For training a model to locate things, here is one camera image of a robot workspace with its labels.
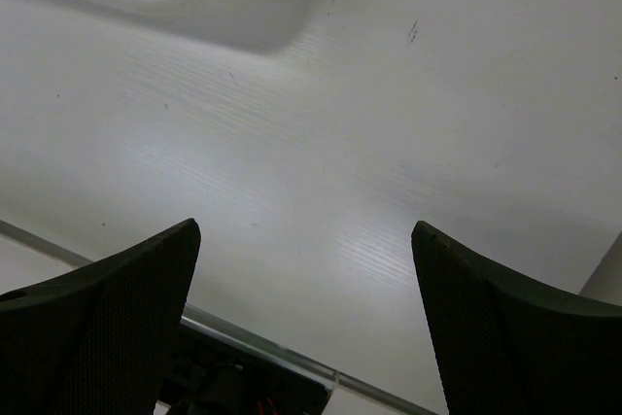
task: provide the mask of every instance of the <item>black connector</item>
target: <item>black connector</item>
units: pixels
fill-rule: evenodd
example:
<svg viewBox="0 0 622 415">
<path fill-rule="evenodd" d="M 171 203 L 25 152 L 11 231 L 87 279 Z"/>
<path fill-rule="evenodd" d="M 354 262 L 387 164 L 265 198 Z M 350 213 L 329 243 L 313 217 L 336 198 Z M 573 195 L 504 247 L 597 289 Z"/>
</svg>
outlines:
<svg viewBox="0 0 622 415">
<path fill-rule="evenodd" d="M 169 415 L 321 415 L 322 384 L 183 324 L 159 399 Z"/>
</svg>

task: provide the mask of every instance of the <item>black mesh cover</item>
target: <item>black mesh cover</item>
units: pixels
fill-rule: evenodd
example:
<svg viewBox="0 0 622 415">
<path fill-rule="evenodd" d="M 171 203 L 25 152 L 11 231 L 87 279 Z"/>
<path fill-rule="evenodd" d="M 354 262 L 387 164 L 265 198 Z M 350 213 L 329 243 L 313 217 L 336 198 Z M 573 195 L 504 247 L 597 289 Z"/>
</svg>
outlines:
<svg viewBox="0 0 622 415">
<path fill-rule="evenodd" d="M 153 413 L 199 243 L 186 221 L 0 295 L 0 413 Z"/>
<path fill-rule="evenodd" d="M 622 308 L 541 284 L 425 223 L 412 246 L 451 414 L 622 413 Z"/>
</svg>

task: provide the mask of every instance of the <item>red wire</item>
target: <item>red wire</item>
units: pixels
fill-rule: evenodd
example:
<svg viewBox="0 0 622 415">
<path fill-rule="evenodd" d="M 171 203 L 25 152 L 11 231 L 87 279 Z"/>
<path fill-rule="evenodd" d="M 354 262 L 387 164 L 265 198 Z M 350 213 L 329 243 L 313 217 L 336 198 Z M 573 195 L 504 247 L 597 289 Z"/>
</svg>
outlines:
<svg viewBox="0 0 622 415">
<path fill-rule="evenodd" d="M 265 398 L 268 403 L 270 404 L 270 406 L 272 407 L 272 415 L 279 415 L 279 412 L 276 411 L 276 407 L 274 406 L 274 402 L 272 401 L 271 398 Z"/>
</svg>

